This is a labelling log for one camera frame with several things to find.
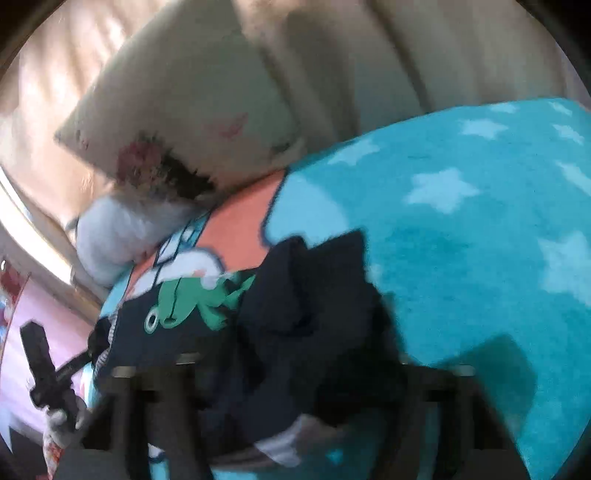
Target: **white star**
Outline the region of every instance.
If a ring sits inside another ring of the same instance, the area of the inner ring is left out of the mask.
[[[460,178],[457,168],[414,175],[413,185],[414,190],[404,198],[404,203],[426,203],[447,215],[460,206],[464,197],[473,197],[480,193],[480,190]]]
[[[566,108],[562,103],[549,102],[550,106],[558,113],[563,113],[568,116],[573,116],[573,111]]]
[[[591,179],[577,165],[559,161],[556,164],[562,169],[565,179],[591,197]]]
[[[382,280],[382,274],[384,273],[384,269],[382,265],[377,263],[371,264],[368,268],[368,278],[371,283],[374,285],[378,285],[380,280]]]
[[[498,133],[508,128],[508,126],[498,124],[488,118],[482,120],[464,120],[461,135],[476,135],[487,140],[494,140]]]
[[[497,103],[495,105],[491,105],[490,107],[491,112],[497,113],[515,113],[519,108],[513,103]]]
[[[563,242],[538,239],[546,261],[542,289],[548,293],[570,293],[591,307],[591,250],[581,232]]]
[[[335,152],[329,160],[328,165],[337,163],[346,163],[349,167],[354,167],[357,162],[366,155],[379,152],[379,147],[370,138],[362,138],[351,145]]]
[[[585,142],[584,136],[573,130],[573,127],[570,125],[553,125],[553,127],[558,132],[560,138],[572,140],[573,142],[577,142],[579,145],[583,145]]]

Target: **orange fabric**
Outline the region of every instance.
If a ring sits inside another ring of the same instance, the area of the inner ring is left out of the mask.
[[[269,251],[262,223],[284,176],[284,171],[274,173],[214,211],[196,247],[213,251],[227,271],[258,267]]]

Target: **pillow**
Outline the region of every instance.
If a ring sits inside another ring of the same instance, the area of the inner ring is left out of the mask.
[[[56,139],[159,199],[228,190],[304,154],[230,0],[164,7],[112,58]]]
[[[93,202],[79,218],[76,252],[95,282],[111,287],[171,233],[198,216],[189,203],[155,202],[114,192]]]

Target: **wall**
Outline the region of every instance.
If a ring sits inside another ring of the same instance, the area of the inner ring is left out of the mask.
[[[99,305],[82,297],[71,285],[63,283],[37,263],[22,250],[2,225],[0,225],[0,252],[10,260],[22,275],[27,276],[30,274],[53,297],[59,299],[61,303],[72,309],[81,318],[94,325],[98,319]]]
[[[44,428],[44,414],[35,409],[29,398],[32,378],[22,347],[19,328],[35,319],[46,330],[51,358],[56,367],[86,349],[92,327],[79,315],[60,304],[39,283],[29,279],[21,292],[0,363],[0,408],[11,413],[12,421],[22,422],[38,432]],[[75,379],[77,388],[79,375]]]

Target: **bedding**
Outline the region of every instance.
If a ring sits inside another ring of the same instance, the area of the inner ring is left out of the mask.
[[[49,12],[50,4],[59,2],[33,3],[44,5]],[[56,145],[53,133],[121,45],[167,3],[67,0],[33,32],[0,82],[2,168],[61,226],[83,212],[107,185],[100,172]],[[566,56],[558,47],[554,51],[547,47],[551,35],[533,27],[535,21],[530,16],[519,15],[521,7],[516,2],[496,2],[494,12],[489,11],[489,3],[355,0],[343,6],[335,0],[238,0],[235,5],[246,11],[242,18],[248,17],[244,24],[249,39],[265,52],[274,74],[286,87],[308,144],[326,148],[348,140],[335,135],[344,131],[343,125],[358,125],[355,135],[359,135],[442,105],[452,106],[449,99],[480,105],[516,100],[515,95],[520,99],[566,96],[590,105],[589,94]],[[459,17],[465,12],[471,16]],[[401,15],[414,22],[414,31],[408,22],[396,20]],[[507,28],[491,28],[490,21],[480,21],[490,18],[501,19],[502,27],[510,27],[510,41]],[[22,27],[17,44],[25,41],[35,25]],[[311,29],[316,32],[312,38]],[[426,37],[432,42],[421,42],[421,48],[409,43]],[[332,41],[323,42],[325,38]],[[492,53],[490,46],[495,46]],[[515,46],[522,56],[503,61]],[[540,46],[543,58],[538,56]],[[401,62],[398,51],[413,55],[405,55]],[[434,51],[456,56],[442,63],[441,69],[431,70],[424,59],[436,60],[428,57]],[[13,52],[11,47],[4,51]],[[327,65],[335,64],[337,53],[342,53],[343,75],[335,76],[337,83],[326,83]],[[499,53],[491,64],[491,55]],[[454,70],[456,74],[450,75],[448,65],[460,67],[462,58],[468,69]],[[427,98],[422,86],[428,89]],[[417,96],[420,106],[413,106]],[[342,109],[327,112],[325,106],[338,102],[354,108],[348,109],[347,116],[342,116]],[[47,234],[43,225],[35,226]]]
[[[111,192],[96,199],[76,222],[78,259],[95,282],[112,287],[130,265],[199,211],[190,202],[155,202]]]
[[[590,138],[591,115],[564,99],[379,129],[189,222],[124,275],[102,315],[173,274],[254,268],[289,236],[317,245],[363,229],[369,279],[393,296],[406,353],[473,366],[532,479],[549,480],[591,417]],[[216,476],[367,478],[382,428],[369,413],[295,469]],[[165,460],[152,467],[165,478]]]
[[[113,56],[56,140],[156,199],[227,191],[303,155],[231,0],[171,2]]]
[[[195,253],[176,261],[194,264]],[[402,398],[391,319],[366,280],[364,256],[354,231],[312,249],[288,238],[260,267],[221,277],[163,270],[111,325],[97,323],[89,338],[91,351],[101,346],[96,383],[121,365],[174,365],[198,352],[194,385],[207,404],[198,424],[211,465],[236,468],[228,458],[241,456],[245,468],[245,452],[258,450],[270,465],[294,466],[302,449],[337,435],[362,408]],[[163,447],[158,421],[148,418],[148,440]]]

